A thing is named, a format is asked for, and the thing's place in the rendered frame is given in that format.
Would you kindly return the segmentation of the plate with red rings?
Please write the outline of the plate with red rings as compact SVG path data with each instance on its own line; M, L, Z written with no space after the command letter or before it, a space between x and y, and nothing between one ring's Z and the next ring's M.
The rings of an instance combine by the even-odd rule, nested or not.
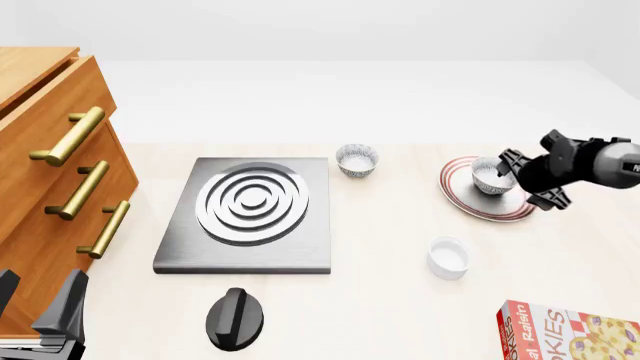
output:
M478 156L463 156L448 161L439 175L439 186L445 197L459 209L495 222L515 222L528 218L535 207L527 203L529 194L517 184L501 195L488 195L473 183L471 163Z

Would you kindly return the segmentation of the patterned bowl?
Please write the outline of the patterned bowl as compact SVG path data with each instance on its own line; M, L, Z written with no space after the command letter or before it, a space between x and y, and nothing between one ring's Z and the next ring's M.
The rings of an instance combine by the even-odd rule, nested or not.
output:
M364 144L347 144L336 151L339 169L351 178L364 178L376 169L379 163L378 152Z
M511 191L517 185L512 173L500 176L498 165L500 158L480 157L471 163L471 173L474 185L488 195L501 195Z

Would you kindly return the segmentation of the wooden cabinet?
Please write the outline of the wooden cabinet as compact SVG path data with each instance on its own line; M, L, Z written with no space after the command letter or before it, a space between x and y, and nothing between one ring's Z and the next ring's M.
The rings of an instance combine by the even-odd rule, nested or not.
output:
M75 47L0 47L0 121L73 62L85 57L93 56L81 56ZM72 155L80 152L81 146L104 125L110 125L116 135L110 116L105 115Z

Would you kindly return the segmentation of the small white ramekin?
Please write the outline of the small white ramekin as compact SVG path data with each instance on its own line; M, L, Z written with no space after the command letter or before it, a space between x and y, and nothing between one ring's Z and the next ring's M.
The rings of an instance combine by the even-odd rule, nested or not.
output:
M445 281L461 279L469 269L470 249L466 242L451 236L441 236L429 244L428 269Z

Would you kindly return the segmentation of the flat stove plate with rings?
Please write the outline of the flat stove plate with rings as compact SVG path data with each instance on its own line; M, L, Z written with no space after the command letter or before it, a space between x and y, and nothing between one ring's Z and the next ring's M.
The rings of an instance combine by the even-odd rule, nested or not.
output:
M327 158L197 158L153 270L330 273Z

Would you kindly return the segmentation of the red cookies box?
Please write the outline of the red cookies box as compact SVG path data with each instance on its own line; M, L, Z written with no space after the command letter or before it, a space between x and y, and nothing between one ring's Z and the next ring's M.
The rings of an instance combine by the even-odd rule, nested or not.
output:
M640 323L508 300L496 314L504 360L640 360Z

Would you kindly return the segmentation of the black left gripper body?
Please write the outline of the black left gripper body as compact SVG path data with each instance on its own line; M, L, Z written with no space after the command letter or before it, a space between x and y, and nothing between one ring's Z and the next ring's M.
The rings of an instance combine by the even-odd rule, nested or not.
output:
M0 360L82 360L83 329L36 335L0 335Z

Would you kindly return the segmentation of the round black stove knob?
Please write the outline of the round black stove knob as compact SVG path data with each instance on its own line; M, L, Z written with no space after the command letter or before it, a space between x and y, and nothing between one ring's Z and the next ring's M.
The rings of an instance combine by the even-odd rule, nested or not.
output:
M210 342L219 350L235 352L257 340L264 326L260 302L246 290L233 287L210 308L205 329Z

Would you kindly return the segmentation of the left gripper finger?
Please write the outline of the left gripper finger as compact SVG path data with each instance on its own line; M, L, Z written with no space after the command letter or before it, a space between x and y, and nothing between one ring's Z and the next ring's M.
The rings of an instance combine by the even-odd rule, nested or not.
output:
M10 269L0 270L0 316L14 295L21 278Z
M40 335L63 336L69 340L84 340L84 300L88 275L73 269L46 311L31 325Z

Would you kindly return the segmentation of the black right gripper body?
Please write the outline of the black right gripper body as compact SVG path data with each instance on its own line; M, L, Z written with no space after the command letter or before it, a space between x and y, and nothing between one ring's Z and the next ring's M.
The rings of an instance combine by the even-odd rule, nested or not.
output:
M553 208L564 210L571 204L561 188L561 176L550 170L547 155L528 158L517 150L505 149L499 158L508 162L519 187L530 194L527 203L543 211Z

